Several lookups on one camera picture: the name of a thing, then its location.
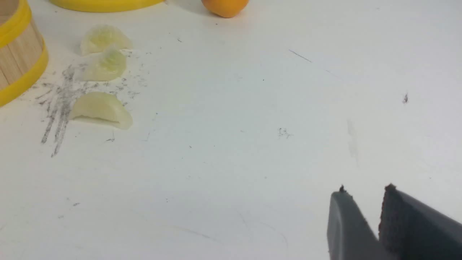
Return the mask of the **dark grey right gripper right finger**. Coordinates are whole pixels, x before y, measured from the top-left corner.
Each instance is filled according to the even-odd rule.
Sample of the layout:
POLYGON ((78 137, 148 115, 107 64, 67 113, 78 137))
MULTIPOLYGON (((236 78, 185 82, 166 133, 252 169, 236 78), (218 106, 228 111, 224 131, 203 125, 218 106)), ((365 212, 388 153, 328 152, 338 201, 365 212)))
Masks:
POLYGON ((393 184, 385 187, 379 242, 397 260, 460 260, 462 226, 393 184))

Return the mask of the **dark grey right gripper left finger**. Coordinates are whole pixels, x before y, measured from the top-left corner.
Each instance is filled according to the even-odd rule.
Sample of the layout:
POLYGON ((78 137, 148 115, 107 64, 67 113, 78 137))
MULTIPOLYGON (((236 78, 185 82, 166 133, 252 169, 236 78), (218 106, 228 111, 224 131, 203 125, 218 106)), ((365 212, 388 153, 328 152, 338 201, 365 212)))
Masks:
POLYGON ((392 260, 344 186, 330 196, 327 227, 331 260, 392 260))

